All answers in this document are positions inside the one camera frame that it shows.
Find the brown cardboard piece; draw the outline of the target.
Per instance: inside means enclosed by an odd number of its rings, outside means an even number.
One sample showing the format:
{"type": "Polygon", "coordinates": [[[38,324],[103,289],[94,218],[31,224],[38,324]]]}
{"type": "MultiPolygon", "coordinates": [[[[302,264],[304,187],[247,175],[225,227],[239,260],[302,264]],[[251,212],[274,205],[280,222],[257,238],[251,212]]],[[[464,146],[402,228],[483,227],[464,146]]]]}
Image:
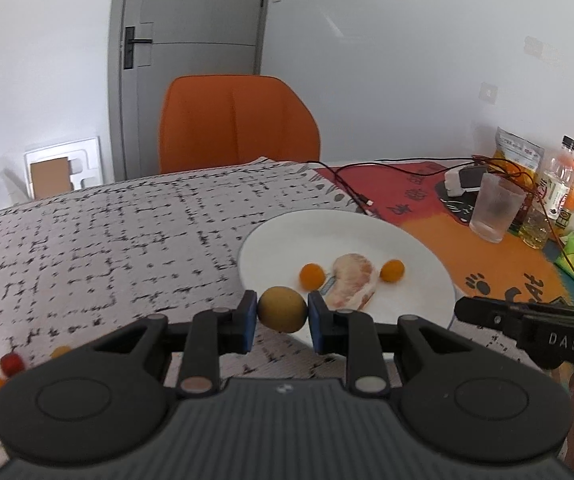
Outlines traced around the brown cardboard piece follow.
{"type": "Polygon", "coordinates": [[[30,165],[33,198],[44,200],[72,190],[67,157],[33,162],[30,165]]]}

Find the small glass jar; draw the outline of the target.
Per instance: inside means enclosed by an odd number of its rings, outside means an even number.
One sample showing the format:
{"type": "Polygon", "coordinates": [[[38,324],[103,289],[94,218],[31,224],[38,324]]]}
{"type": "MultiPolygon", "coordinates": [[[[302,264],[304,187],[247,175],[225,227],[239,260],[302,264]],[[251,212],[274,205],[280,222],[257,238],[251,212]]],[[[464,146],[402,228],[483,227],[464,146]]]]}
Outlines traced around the small glass jar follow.
{"type": "Polygon", "coordinates": [[[526,246],[541,250],[549,238],[548,218],[543,211],[533,205],[522,222],[519,236],[526,246]]]}

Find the white round plate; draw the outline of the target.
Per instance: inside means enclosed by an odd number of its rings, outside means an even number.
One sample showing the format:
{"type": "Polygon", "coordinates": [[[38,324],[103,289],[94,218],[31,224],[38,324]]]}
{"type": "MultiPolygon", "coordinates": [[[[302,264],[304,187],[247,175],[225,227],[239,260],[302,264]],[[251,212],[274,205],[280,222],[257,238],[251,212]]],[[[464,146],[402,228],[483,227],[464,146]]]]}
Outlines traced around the white round plate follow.
{"type": "Polygon", "coordinates": [[[312,342],[310,299],[377,323],[403,314],[451,323],[455,290],[443,264],[412,235],[364,214],[281,214],[247,236],[237,266],[241,284],[259,295],[261,322],[303,344],[312,342]]]}

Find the orange chair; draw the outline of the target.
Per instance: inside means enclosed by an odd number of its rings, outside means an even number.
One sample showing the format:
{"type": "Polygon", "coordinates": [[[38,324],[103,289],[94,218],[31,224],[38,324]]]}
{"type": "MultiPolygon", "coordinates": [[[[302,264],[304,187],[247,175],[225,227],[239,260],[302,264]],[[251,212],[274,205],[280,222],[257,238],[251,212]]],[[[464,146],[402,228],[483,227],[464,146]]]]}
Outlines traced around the orange chair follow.
{"type": "Polygon", "coordinates": [[[284,81],[260,75],[176,78],[163,101],[159,171],[235,166],[267,157],[307,162],[321,156],[313,115],[284,81]]]}

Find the clear plastic bottle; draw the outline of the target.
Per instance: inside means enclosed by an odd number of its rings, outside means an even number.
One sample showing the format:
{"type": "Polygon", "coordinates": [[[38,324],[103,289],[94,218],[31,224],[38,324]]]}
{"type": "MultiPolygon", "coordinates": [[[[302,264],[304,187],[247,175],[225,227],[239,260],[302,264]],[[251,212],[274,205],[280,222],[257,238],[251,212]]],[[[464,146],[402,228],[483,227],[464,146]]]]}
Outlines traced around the clear plastic bottle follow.
{"type": "Polygon", "coordinates": [[[574,175],[574,139],[564,136],[561,148],[542,171],[538,182],[538,195],[546,217],[555,221],[567,199],[574,175]]]}

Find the clear plastic cup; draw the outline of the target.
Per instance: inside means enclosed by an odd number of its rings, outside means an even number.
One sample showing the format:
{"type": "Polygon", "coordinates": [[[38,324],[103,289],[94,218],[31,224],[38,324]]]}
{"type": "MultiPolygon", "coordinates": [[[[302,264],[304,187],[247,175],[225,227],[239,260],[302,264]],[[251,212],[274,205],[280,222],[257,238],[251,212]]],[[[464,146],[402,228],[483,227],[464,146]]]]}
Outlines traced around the clear plastic cup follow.
{"type": "Polygon", "coordinates": [[[498,174],[485,174],[473,207],[470,230],[487,242],[500,243],[520,210],[526,192],[498,174]]]}

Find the yellow snack bag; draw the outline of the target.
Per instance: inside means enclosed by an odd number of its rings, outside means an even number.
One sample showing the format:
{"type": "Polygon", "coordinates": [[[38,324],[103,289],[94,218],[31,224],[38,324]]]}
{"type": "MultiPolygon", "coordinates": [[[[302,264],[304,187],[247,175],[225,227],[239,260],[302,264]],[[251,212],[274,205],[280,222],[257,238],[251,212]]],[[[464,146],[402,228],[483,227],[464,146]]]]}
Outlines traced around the yellow snack bag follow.
{"type": "Polygon", "coordinates": [[[494,160],[500,165],[504,164],[509,172],[527,174],[534,179],[544,159],[545,150],[539,145],[497,128],[495,133],[494,160]]]}

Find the small orange kumquat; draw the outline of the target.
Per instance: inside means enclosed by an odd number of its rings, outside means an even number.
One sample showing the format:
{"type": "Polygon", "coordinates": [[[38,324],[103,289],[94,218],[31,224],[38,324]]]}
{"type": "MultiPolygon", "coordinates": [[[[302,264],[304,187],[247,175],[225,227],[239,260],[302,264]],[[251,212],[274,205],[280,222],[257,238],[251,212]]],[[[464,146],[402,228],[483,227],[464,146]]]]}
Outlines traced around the small orange kumquat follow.
{"type": "Polygon", "coordinates": [[[387,261],[380,269],[380,280],[385,283],[398,283],[405,274],[405,264],[399,259],[387,261]]]}

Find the white power adapter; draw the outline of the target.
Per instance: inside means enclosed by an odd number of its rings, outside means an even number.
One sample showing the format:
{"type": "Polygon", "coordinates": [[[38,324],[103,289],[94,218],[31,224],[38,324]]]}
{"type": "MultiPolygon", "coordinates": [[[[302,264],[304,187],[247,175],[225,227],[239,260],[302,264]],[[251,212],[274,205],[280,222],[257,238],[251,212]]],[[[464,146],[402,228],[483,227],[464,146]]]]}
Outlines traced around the white power adapter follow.
{"type": "Polygon", "coordinates": [[[482,178],[488,172],[484,165],[451,168],[444,174],[444,188],[450,197],[462,196],[465,193],[478,193],[482,178]]]}

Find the yellow-green fruit near edge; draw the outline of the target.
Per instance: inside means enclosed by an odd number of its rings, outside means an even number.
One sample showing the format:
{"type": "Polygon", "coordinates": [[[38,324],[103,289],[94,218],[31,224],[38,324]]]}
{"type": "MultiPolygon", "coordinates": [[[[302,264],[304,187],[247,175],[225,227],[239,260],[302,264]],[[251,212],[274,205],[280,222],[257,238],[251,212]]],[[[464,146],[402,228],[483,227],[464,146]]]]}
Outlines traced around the yellow-green fruit near edge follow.
{"type": "Polygon", "coordinates": [[[51,358],[56,359],[59,356],[63,356],[64,354],[68,353],[71,350],[72,348],[69,346],[59,346],[51,352],[51,358]]]}

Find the grey door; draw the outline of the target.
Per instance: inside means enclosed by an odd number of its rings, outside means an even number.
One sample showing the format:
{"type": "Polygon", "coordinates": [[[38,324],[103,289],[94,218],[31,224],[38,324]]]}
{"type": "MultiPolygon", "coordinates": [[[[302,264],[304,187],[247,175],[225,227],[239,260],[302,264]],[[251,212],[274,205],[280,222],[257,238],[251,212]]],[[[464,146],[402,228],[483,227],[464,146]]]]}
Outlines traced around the grey door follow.
{"type": "Polygon", "coordinates": [[[108,114],[116,180],[158,174],[162,103],[181,76],[254,74],[260,63],[265,0],[112,0],[108,35],[108,114]],[[124,29],[136,46],[124,69],[124,29]]]}

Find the small kumquat on plate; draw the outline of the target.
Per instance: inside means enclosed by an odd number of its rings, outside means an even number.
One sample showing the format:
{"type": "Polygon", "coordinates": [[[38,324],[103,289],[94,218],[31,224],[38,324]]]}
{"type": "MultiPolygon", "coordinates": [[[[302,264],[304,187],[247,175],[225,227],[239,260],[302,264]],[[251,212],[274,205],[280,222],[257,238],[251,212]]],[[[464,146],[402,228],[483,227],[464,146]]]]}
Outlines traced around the small kumquat on plate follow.
{"type": "Polygon", "coordinates": [[[325,282],[325,270],[316,263],[305,264],[299,272],[300,286],[307,292],[320,289],[325,282]]]}

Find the orange red cat mat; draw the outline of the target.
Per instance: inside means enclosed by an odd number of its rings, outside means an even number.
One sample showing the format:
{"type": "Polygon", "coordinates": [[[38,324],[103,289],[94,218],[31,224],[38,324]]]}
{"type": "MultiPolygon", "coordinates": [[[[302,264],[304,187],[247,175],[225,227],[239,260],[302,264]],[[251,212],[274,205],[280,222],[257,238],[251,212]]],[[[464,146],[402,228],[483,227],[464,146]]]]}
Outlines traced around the orange red cat mat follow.
{"type": "Polygon", "coordinates": [[[446,162],[334,162],[317,165],[329,182],[351,188],[372,205],[374,216],[398,226],[427,246],[468,296],[518,302],[564,302],[574,306],[574,280],[555,264],[558,247],[532,249],[508,232],[498,244],[468,226],[469,205],[442,191],[446,162]]]}

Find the white foam packaging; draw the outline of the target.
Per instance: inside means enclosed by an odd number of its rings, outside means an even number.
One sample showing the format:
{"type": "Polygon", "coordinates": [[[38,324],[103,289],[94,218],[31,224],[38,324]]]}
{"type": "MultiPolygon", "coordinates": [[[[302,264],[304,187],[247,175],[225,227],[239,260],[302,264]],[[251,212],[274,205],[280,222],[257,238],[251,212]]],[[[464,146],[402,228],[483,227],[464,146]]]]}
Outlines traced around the white foam packaging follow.
{"type": "Polygon", "coordinates": [[[27,188],[33,200],[104,183],[97,137],[36,148],[24,155],[27,188]]]}

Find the yellow-green round fruit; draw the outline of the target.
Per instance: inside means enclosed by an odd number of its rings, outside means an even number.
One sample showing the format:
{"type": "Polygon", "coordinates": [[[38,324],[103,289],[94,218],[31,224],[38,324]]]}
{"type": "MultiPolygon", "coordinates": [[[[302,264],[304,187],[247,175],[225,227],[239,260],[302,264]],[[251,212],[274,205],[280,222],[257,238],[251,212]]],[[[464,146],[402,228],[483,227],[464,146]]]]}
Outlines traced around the yellow-green round fruit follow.
{"type": "Polygon", "coordinates": [[[296,333],[304,326],[308,307],[299,292],[274,286],[266,289],[258,304],[259,321],[275,332],[296,333]]]}

